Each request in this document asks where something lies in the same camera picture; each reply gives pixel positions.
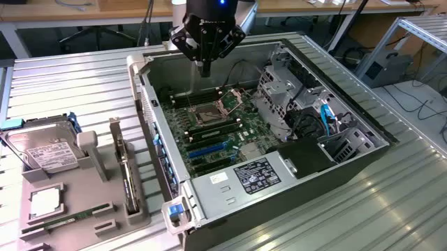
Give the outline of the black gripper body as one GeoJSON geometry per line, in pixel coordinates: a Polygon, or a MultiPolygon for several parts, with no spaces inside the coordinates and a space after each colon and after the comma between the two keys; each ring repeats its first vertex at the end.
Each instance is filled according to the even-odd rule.
{"type": "Polygon", "coordinates": [[[237,1],[196,0],[186,1],[184,26],[197,28],[202,24],[234,26],[237,1]]]}

